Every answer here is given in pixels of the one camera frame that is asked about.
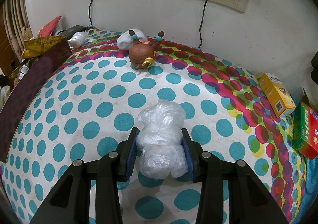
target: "bed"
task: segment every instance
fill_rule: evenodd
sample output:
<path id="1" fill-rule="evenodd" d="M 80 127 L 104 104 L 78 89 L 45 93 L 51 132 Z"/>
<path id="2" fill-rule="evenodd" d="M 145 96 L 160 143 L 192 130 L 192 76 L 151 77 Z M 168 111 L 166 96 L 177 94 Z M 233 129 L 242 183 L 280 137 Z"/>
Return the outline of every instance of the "bed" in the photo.
<path id="1" fill-rule="evenodd" d="M 88 29 L 83 46 L 38 92 L 21 120 L 3 185 L 13 210 L 29 223 L 43 199 L 75 159 L 97 160 L 126 140 L 138 113 L 166 99 L 179 103 L 191 138 L 221 160 L 244 159 L 270 191 L 287 220 L 297 216 L 305 190 L 304 157 L 291 148 L 293 120 L 277 118 L 259 77 L 197 48 L 163 40 L 155 63 L 135 70 L 120 32 Z M 90 224 L 95 223 L 92 182 Z M 117 184 L 124 223 L 193 224 L 200 183 L 187 174 L 152 179 L 139 172 Z M 224 181 L 223 223 L 229 200 Z"/>

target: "black device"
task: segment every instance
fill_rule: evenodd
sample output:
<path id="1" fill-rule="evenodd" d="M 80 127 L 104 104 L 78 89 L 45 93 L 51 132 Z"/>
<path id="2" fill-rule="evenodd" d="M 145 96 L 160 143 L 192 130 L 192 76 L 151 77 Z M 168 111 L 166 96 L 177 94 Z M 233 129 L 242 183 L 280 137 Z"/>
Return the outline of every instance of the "black device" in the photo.
<path id="1" fill-rule="evenodd" d="M 132 175 L 136 155 L 133 128 L 128 140 L 100 160 L 75 160 L 42 202 L 30 224 L 88 224 L 90 182 L 96 180 L 96 223 L 122 224 L 117 182 Z M 230 224 L 288 224 L 266 187 L 243 160 L 218 159 L 191 141 L 182 129 L 182 146 L 192 182 L 202 182 L 196 224 L 223 223 L 223 180 L 228 180 Z"/>

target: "teal polka dot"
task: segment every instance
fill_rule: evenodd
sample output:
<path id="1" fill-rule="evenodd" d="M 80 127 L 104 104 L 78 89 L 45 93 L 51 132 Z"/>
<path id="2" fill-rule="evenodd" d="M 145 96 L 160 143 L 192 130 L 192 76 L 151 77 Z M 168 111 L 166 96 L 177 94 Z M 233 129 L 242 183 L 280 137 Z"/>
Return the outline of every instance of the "teal polka dot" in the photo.
<path id="1" fill-rule="evenodd" d="M 141 172 L 138 173 L 138 180 L 143 187 L 156 187 L 163 183 L 163 179 L 146 177 Z"/>
<path id="2" fill-rule="evenodd" d="M 19 141 L 18 149 L 19 149 L 19 151 L 22 151 L 23 148 L 24 148 L 24 139 L 22 138 Z"/>
<path id="3" fill-rule="evenodd" d="M 69 94 L 70 94 L 70 91 L 68 89 L 62 91 L 61 94 L 58 96 L 58 100 L 63 101 L 67 99 Z"/>
<path id="4" fill-rule="evenodd" d="M 181 76 L 179 74 L 176 74 L 176 73 L 169 73 L 167 76 L 166 76 L 166 80 L 169 82 L 169 83 L 172 83 L 172 84 L 178 84 L 181 82 Z"/>
<path id="5" fill-rule="evenodd" d="M 179 182 L 189 182 L 191 180 L 190 175 L 188 173 L 185 173 L 183 176 L 180 176 L 176 178 Z"/>
<path id="6" fill-rule="evenodd" d="M 27 158 L 25 158 L 25 159 L 23 160 L 23 162 L 22 162 L 23 172 L 24 172 L 24 173 L 27 173 L 27 172 L 29 171 L 29 167 L 30 167 L 29 161 L 28 161 Z"/>
<path id="7" fill-rule="evenodd" d="M 119 131 L 128 131 L 134 125 L 134 118 L 129 113 L 121 113 L 115 117 L 114 126 Z"/>
<path id="8" fill-rule="evenodd" d="M 31 184 L 30 184 L 29 180 L 28 179 L 24 179 L 23 185 L 24 185 L 25 192 L 27 194 L 30 194 L 31 193 Z"/>
<path id="9" fill-rule="evenodd" d="M 75 144 L 70 152 L 70 159 L 74 161 L 76 159 L 82 159 L 85 154 L 85 147 L 82 143 Z"/>
<path id="10" fill-rule="evenodd" d="M 254 171 L 259 176 L 264 176 L 268 172 L 268 162 L 266 159 L 259 158 L 254 165 Z"/>
<path id="11" fill-rule="evenodd" d="M 45 153 L 45 148 L 46 148 L 45 141 L 43 140 L 39 141 L 37 145 L 37 153 L 39 156 L 43 156 L 43 154 Z"/>
<path id="12" fill-rule="evenodd" d="M 47 123 L 52 123 L 55 120 L 56 117 L 56 111 L 52 110 L 47 114 Z"/>
<path id="13" fill-rule="evenodd" d="M 170 224 L 190 224 L 190 222 L 188 222 L 185 219 L 178 219 L 178 220 L 171 222 Z"/>
<path id="14" fill-rule="evenodd" d="M 65 77 L 65 73 L 60 73 L 59 75 L 56 76 L 56 80 L 60 81 L 61 79 L 63 79 Z"/>
<path id="15" fill-rule="evenodd" d="M 189 211 L 199 204 L 200 193 L 194 189 L 180 192 L 174 201 L 175 206 L 182 211 Z"/>
<path id="16" fill-rule="evenodd" d="M 24 120 L 28 120 L 30 118 L 30 115 L 31 115 L 31 110 L 28 110 L 24 115 Z"/>
<path id="17" fill-rule="evenodd" d="M 67 84 L 67 80 L 63 80 L 58 84 L 58 89 L 63 89 Z"/>
<path id="18" fill-rule="evenodd" d="M 128 98 L 128 105 L 132 108 L 139 108 L 146 104 L 146 100 L 145 95 L 136 93 Z"/>
<path id="19" fill-rule="evenodd" d="M 99 117 L 107 117 L 112 113 L 113 105 L 110 102 L 103 102 L 96 108 L 96 114 Z"/>
<path id="20" fill-rule="evenodd" d="M 127 182 L 117 182 L 117 190 L 124 190 L 129 185 L 129 180 Z"/>
<path id="21" fill-rule="evenodd" d="M 123 67 L 123 66 L 126 65 L 126 63 L 127 63 L 126 60 L 119 60 L 119 61 L 117 61 L 117 62 L 114 63 L 114 66 L 115 66 L 115 67 Z"/>
<path id="22" fill-rule="evenodd" d="M 163 203 L 153 196 L 145 196 L 136 202 L 135 210 L 142 218 L 152 220 L 162 214 Z"/>
<path id="23" fill-rule="evenodd" d="M 55 168 L 51 163 L 48 163 L 45 165 L 44 170 L 43 170 L 43 174 L 45 179 L 50 182 L 53 180 L 54 175 L 55 175 Z"/>
<path id="24" fill-rule="evenodd" d="M 12 172 L 12 171 L 10 171 L 9 177 L 10 177 L 10 182 L 11 182 L 11 184 L 13 184 L 13 183 L 14 183 L 14 175 L 13 175 L 13 172 Z"/>
<path id="25" fill-rule="evenodd" d="M 110 80 L 114 78 L 117 75 L 117 71 L 115 70 L 110 70 L 104 73 L 103 78 L 106 80 Z"/>
<path id="26" fill-rule="evenodd" d="M 61 178 L 61 176 L 64 174 L 64 172 L 68 169 L 67 165 L 62 166 L 58 171 L 58 179 Z"/>
<path id="27" fill-rule="evenodd" d="M 15 201 L 18 201 L 18 195 L 16 194 L 15 189 L 12 189 L 12 195 Z"/>
<path id="28" fill-rule="evenodd" d="M 183 87 L 183 91 L 190 96 L 197 96 L 200 94 L 200 89 L 193 83 L 188 83 Z"/>
<path id="29" fill-rule="evenodd" d="M 83 99 L 77 106 L 77 110 L 81 113 L 87 112 L 89 109 L 91 109 L 93 105 L 93 102 L 89 98 Z"/>
<path id="30" fill-rule="evenodd" d="M 38 110 L 35 112 L 34 116 L 33 116 L 33 120 L 36 121 L 37 119 L 39 119 L 40 116 L 41 116 L 41 114 L 42 114 L 42 110 L 41 110 L 41 109 L 38 109 Z"/>
<path id="31" fill-rule="evenodd" d="M 53 149 L 53 159 L 56 162 L 60 162 L 65 157 L 65 147 L 62 143 L 56 144 Z"/>
<path id="32" fill-rule="evenodd" d="M 181 103 L 180 106 L 184 109 L 185 113 L 187 114 L 185 118 L 186 120 L 194 117 L 195 109 L 193 105 L 191 105 L 188 102 L 184 102 L 184 103 Z"/>
<path id="33" fill-rule="evenodd" d="M 31 171 L 34 177 L 38 177 L 40 174 L 40 164 L 36 160 L 32 164 Z"/>
<path id="34" fill-rule="evenodd" d="M 93 65 L 94 65 L 93 62 L 87 63 L 87 64 L 84 65 L 83 69 L 84 69 L 84 70 L 89 70 L 90 68 L 93 67 Z"/>
<path id="35" fill-rule="evenodd" d="M 21 178 L 19 175 L 16 175 L 16 186 L 21 189 Z"/>
<path id="36" fill-rule="evenodd" d="M 216 129 L 219 135 L 223 137 L 228 137 L 233 133 L 233 127 L 229 120 L 220 119 L 217 121 Z"/>
<path id="37" fill-rule="evenodd" d="M 97 153 L 101 157 L 107 155 L 111 151 L 115 151 L 118 146 L 118 142 L 111 137 L 105 137 L 100 140 L 97 145 Z"/>
<path id="38" fill-rule="evenodd" d="M 14 163 L 14 156 L 13 154 L 10 155 L 10 165 L 13 166 Z"/>
<path id="39" fill-rule="evenodd" d="M 40 184 L 35 185 L 35 195 L 39 201 L 43 200 L 43 188 Z"/>
<path id="40" fill-rule="evenodd" d="M 136 78 L 136 74 L 134 73 L 124 73 L 120 79 L 122 82 L 131 82 Z"/>
<path id="41" fill-rule="evenodd" d="M 38 98 L 35 102 L 34 102 L 34 108 L 37 108 L 39 105 L 40 105 L 40 103 L 41 103 L 41 101 L 42 101 L 42 99 L 40 99 L 40 98 Z"/>
<path id="42" fill-rule="evenodd" d="M 212 94 L 216 94 L 217 91 L 215 90 L 215 86 L 209 86 L 208 84 L 206 84 L 206 90 L 209 91 Z"/>
<path id="43" fill-rule="evenodd" d="M 43 124 L 39 122 L 39 123 L 35 126 L 34 136 L 38 137 L 38 136 L 42 133 L 42 130 L 43 130 Z"/>
<path id="44" fill-rule="evenodd" d="M 157 96 L 160 99 L 173 101 L 175 99 L 175 92 L 172 89 L 165 87 L 158 91 Z"/>
<path id="45" fill-rule="evenodd" d="M 106 67 L 107 65 L 109 64 L 109 61 L 108 60 L 102 60 L 98 63 L 98 68 L 103 68 L 103 67 Z"/>
<path id="46" fill-rule="evenodd" d="M 11 201 L 11 207 L 14 212 L 16 212 L 16 205 L 13 201 Z"/>
<path id="47" fill-rule="evenodd" d="M 64 126 L 64 131 L 67 134 L 73 134 L 76 131 L 78 126 L 79 126 L 79 122 L 77 121 L 77 119 L 71 118 L 66 122 Z"/>
<path id="48" fill-rule="evenodd" d="M 81 84 L 74 89 L 74 95 L 79 96 L 82 95 L 86 91 L 86 85 Z"/>
<path id="49" fill-rule="evenodd" d="M 70 113 L 73 109 L 73 103 L 72 102 L 66 102 L 62 108 L 61 108 L 61 114 L 62 115 L 67 115 Z"/>
<path id="50" fill-rule="evenodd" d="M 71 83 L 72 83 L 72 84 L 78 83 L 81 79 L 82 79 L 82 75 L 81 75 L 81 74 L 77 74 L 77 75 L 75 75 L 75 76 L 72 78 Z"/>
<path id="51" fill-rule="evenodd" d="M 33 200 L 29 202 L 29 207 L 30 207 L 30 210 L 33 212 L 33 214 L 35 214 L 36 211 L 38 210 L 38 207 Z"/>
<path id="52" fill-rule="evenodd" d="M 33 150 L 33 140 L 28 140 L 28 142 L 26 143 L 26 152 L 30 154 L 32 150 Z"/>
<path id="53" fill-rule="evenodd" d="M 48 81 L 46 84 L 45 84 L 45 88 L 49 88 L 51 85 L 52 85 L 52 83 L 53 83 L 53 80 L 50 80 L 50 81 Z"/>
<path id="54" fill-rule="evenodd" d="M 79 70 L 78 67 L 73 68 L 72 70 L 70 70 L 70 74 L 73 74 L 74 72 L 77 72 Z"/>
<path id="55" fill-rule="evenodd" d="M 22 206 L 25 208 L 25 199 L 24 199 L 23 194 L 20 195 L 20 201 L 21 201 Z"/>
<path id="56" fill-rule="evenodd" d="M 21 167 L 21 159 L 19 156 L 16 157 L 16 169 L 19 169 Z"/>
<path id="57" fill-rule="evenodd" d="M 245 156 L 245 147 L 240 142 L 233 142 L 229 148 L 231 157 L 237 161 Z"/>
<path id="58" fill-rule="evenodd" d="M 211 140 L 211 132 L 205 125 L 198 124 L 192 128 L 192 139 L 201 145 L 209 143 Z"/>
<path id="59" fill-rule="evenodd" d="M 91 93 L 94 95 L 100 94 L 105 90 L 105 84 L 104 83 L 96 83 L 91 88 Z"/>
<path id="60" fill-rule="evenodd" d="M 207 115 L 215 115 L 217 113 L 217 105 L 211 100 L 203 100 L 201 102 L 201 109 Z"/>
<path id="61" fill-rule="evenodd" d="M 54 125 L 50 128 L 49 133 L 48 133 L 48 138 L 50 141 L 54 141 L 59 134 L 59 127 L 57 125 Z"/>
<path id="62" fill-rule="evenodd" d="M 139 87 L 142 89 L 151 89 L 156 85 L 156 81 L 152 78 L 143 78 L 139 81 Z"/>
<path id="63" fill-rule="evenodd" d="M 214 156 L 217 156 L 219 158 L 219 160 L 224 160 L 224 157 L 221 153 L 217 152 L 217 151 L 210 151 L 211 154 L 213 154 Z"/>
<path id="64" fill-rule="evenodd" d="M 52 95 L 52 93 L 53 93 L 53 89 L 50 88 L 50 89 L 45 93 L 44 97 L 48 98 L 49 96 Z"/>
<path id="65" fill-rule="evenodd" d="M 160 66 L 153 65 L 148 69 L 148 72 L 152 75 L 158 75 L 163 72 L 163 69 Z"/>
<path id="66" fill-rule="evenodd" d="M 92 121 L 88 122 L 83 128 L 83 136 L 85 139 L 90 140 L 95 138 L 100 130 L 100 126 L 98 123 Z"/>
<path id="67" fill-rule="evenodd" d="M 87 74 L 86 79 L 87 80 L 93 80 L 93 79 L 97 78 L 98 75 L 99 75 L 98 71 L 92 71 L 92 72 Z"/>
<path id="68" fill-rule="evenodd" d="M 18 134 L 20 134 L 20 133 L 22 132 L 22 129 L 23 129 L 23 123 L 20 123 L 20 124 L 18 125 L 18 128 L 17 128 Z"/>

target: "crumpled plastic bag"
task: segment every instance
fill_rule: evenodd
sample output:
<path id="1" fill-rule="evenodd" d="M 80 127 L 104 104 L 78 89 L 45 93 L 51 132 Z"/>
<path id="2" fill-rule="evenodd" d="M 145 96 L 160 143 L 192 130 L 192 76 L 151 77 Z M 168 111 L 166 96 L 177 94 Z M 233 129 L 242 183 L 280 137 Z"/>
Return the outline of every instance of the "crumpled plastic bag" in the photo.
<path id="1" fill-rule="evenodd" d="M 182 131 L 186 113 L 175 103 L 158 99 L 158 103 L 142 110 L 137 120 L 145 127 L 137 136 L 137 147 L 143 153 L 140 172 L 147 177 L 163 179 L 171 174 L 177 178 L 188 172 Z"/>
<path id="2" fill-rule="evenodd" d="M 71 39 L 68 40 L 68 43 L 71 47 L 71 49 L 77 49 L 80 48 L 85 40 L 88 37 L 88 33 L 87 32 L 75 32 L 75 34 L 72 36 Z"/>

